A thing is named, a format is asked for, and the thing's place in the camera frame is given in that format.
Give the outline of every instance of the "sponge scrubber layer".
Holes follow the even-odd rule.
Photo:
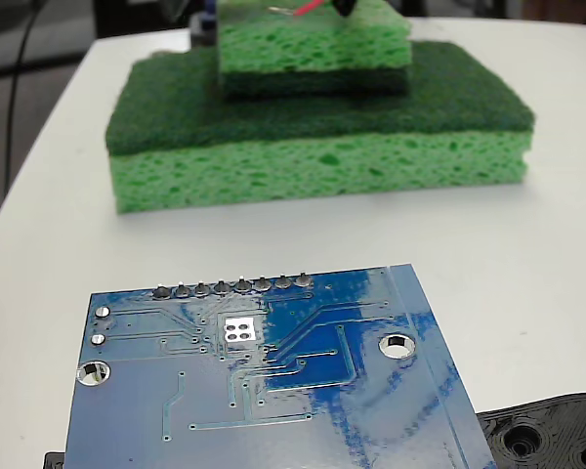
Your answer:
[[[279,0],[277,6],[303,3]],[[386,0],[358,0],[348,18],[329,1],[303,17],[274,13],[271,5],[218,2],[220,73],[229,96],[403,89],[402,75],[390,72],[411,63],[410,25]]]
[[[529,132],[365,134],[111,159],[119,212],[341,193],[517,183]]]
[[[517,95],[458,46],[413,43],[407,96],[226,102],[212,48],[136,64],[106,131],[111,155],[352,134],[531,131]]]

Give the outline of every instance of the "black object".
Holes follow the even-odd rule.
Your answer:
[[[478,414],[498,469],[586,469],[586,394]]]
[[[63,469],[64,452],[48,452],[43,462],[43,469]]]
[[[332,0],[332,6],[336,8],[339,15],[348,17],[356,6],[356,0]]]

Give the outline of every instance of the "table surface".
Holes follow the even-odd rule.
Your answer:
[[[586,392],[586,27],[426,20],[537,114],[524,184],[117,216],[105,127],[131,63],[186,31],[100,41],[0,213],[0,469],[63,450],[89,295],[412,263],[476,411]]]

